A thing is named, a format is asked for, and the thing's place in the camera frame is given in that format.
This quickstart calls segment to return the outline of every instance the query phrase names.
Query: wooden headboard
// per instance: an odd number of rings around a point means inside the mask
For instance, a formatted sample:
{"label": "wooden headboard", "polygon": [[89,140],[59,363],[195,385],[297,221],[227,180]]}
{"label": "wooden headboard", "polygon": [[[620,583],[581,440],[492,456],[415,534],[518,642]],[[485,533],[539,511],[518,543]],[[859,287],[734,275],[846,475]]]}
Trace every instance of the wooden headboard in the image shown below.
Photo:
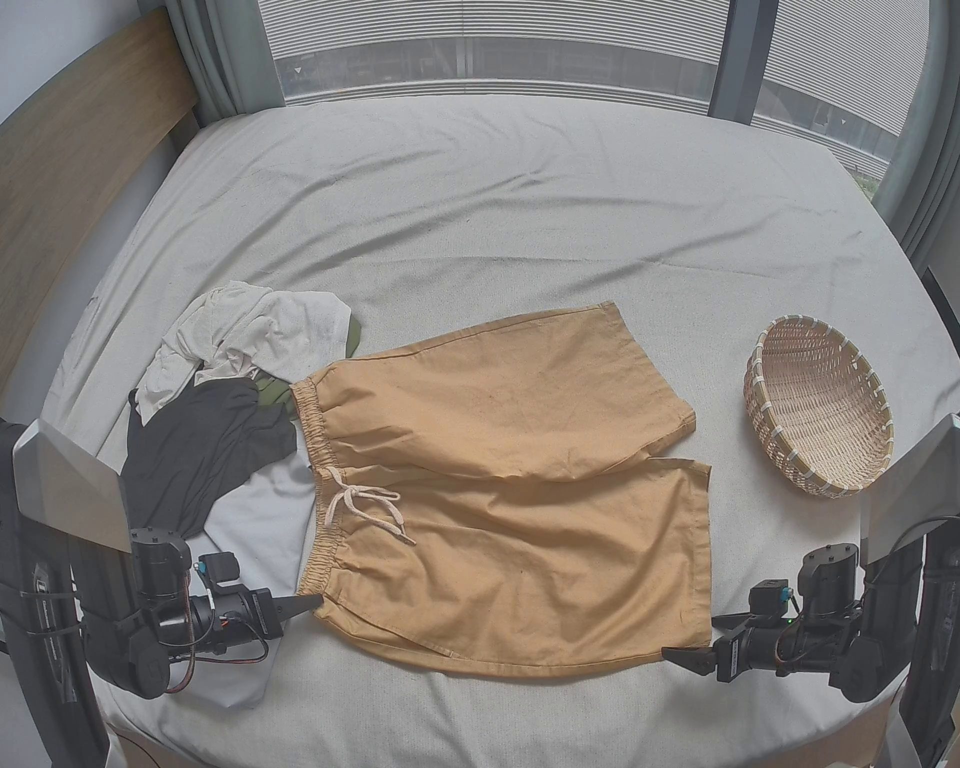
{"label": "wooden headboard", "polygon": [[158,9],[0,125],[0,395],[63,267],[197,91]]}

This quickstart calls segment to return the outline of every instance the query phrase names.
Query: basket rim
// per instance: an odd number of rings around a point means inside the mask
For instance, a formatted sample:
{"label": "basket rim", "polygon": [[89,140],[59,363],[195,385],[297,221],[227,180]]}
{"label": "basket rim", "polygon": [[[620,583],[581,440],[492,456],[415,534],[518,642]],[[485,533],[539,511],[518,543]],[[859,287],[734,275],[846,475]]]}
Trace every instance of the basket rim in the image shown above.
{"label": "basket rim", "polygon": [[[886,424],[884,425],[887,438],[887,453],[876,475],[867,482],[857,483],[855,487],[845,485],[839,481],[834,483],[830,478],[826,477],[824,474],[821,474],[811,464],[811,462],[806,459],[803,452],[793,445],[793,443],[787,438],[783,426],[774,418],[773,402],[771,401],[770,395],[767,392],[766,379],[763,375],[763,344],[769,333],[777,325],[781,324],[798,324],[800,327],[803,327],[805,324],[809,324],[811,329],[821,326],[827,330],[827,335],[829,337],[832,337],[836,340],[836,342],[840,345],[840,348],[850,349],[853,355],[853,362],[862,360],[863,364],[867,367],[867,383],[874,391],[874,397],[878,402],[880,411],[885,412],[887,417]],[[894,452],[894,422],[893,414],[890,410],[890,403],[887,401],[886,391],[884,390],[883,385],[880,383],[879,376],[876,375],[873,366],[870,365],[870,362],[866,357],[864,357],[860,349],[849,338],[847,338],[846,335],[838,331],[832,325],[809,315],[782,315],[770,322],[757,337],[754,351],[750,356],[749,366],[751,389],[753,391],[756,404],[759,407],[760,416],[763,418],[763,422],[770,431],[768,440],[772,440],[777,443],[777,446],[786,456],[787,462],[793,465],[793,467],[801,474],[805,482],[812,482],[820,489],[820,492],[834,493],[839,496],[845,496],[851,493],[862,491],[864,488],[873,483],[890,466]]]}

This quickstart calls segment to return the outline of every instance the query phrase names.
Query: drawstring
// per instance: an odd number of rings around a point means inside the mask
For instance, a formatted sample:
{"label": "drawstring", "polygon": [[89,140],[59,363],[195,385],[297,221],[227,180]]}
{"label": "drawstring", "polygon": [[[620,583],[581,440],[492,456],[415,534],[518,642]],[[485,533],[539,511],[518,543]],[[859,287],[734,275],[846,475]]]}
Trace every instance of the drawstring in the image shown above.
{"label": "drawstring", "polygon": [[[358,517],[362,517],[365,520],[369,520],[377,528],[382,528],[384,531],[390,531],[394,536],[396,536],[401,541],[406,541],[408,544],[416,544],[416,542],[407,536],[407,532],[403,527],[403,515],[400,514],[400,510],[396,508],[394,504],[395,501],[400,500],[400,494],[396,491],[387,491],[385,488],[378,488],[377,486],[352,486],[344,482],[343,476],[340,474],[340,470],[336,467],[327,467],[330,472],[330,475],[333,477],[334,482],[340,486],[340,490],[337,494],[330,499],[330,505],[326,508],[326,517],[324,518],[324,528],[330,528],[333,525],[333,514],[337,510],[337,504],[340,503],[340,500],[344,500],[344,504],[347,505],[347,509],[353,512]],[[357,498],[368,498],[370,501],[377,501],[383,505],[383,507],[390,513],[390,516],[394,519],[394,522],[387,522],[386,520],[381,520],[377,517],[368,515],[362,510],[358,510],[356,505],[353,503],[354,497]]]}

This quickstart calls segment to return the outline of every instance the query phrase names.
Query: mattress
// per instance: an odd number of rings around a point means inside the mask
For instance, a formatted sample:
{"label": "mattress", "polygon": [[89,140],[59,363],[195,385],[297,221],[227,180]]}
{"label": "mattress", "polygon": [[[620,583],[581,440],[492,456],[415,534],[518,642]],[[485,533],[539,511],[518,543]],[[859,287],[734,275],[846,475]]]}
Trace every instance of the mattress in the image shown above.
{"label": "mattress", "polygon": [[[814,315],[859,345],[885,384],[897,456],[960,408],[946,331],[828,150],[695,115],[443,96],[217,123],[98,287],[44,417],[120,468],[126,395],[160,335],[232,278],[336,293],[363,325],[357,354],[616,301],[697,413],[674,453],[713,466],[714,613],[746,610],[761,579],[794,583],[805,552],[858,541],[856,500],[794,490],[747,422],[743,373],[767,323]],[[864,709],[825,676],[749,672],[724,685],[662,662],[550,684],[432,673],[368,656],[309,615],[288,625],[255,709],[94,683],[115,725],[251,768],[734,766]]]}

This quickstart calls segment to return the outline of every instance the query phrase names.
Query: gray curtain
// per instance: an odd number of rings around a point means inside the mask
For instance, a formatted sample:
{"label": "gray curtain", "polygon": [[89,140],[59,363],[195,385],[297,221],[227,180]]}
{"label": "gray curtain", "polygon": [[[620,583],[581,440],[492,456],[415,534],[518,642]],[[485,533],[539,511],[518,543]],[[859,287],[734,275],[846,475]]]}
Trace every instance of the gray curtain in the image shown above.
{"label": "gray curtain", "polygon": [[140,12],[165,6],[208,125],[236,114],[283,106],[270,44],[256,0],[139,0]]}
{"label": "gray curtain", "polygon": [[960,0],[930,0],[924,70],[874,206],[917,273],[960,215]]}

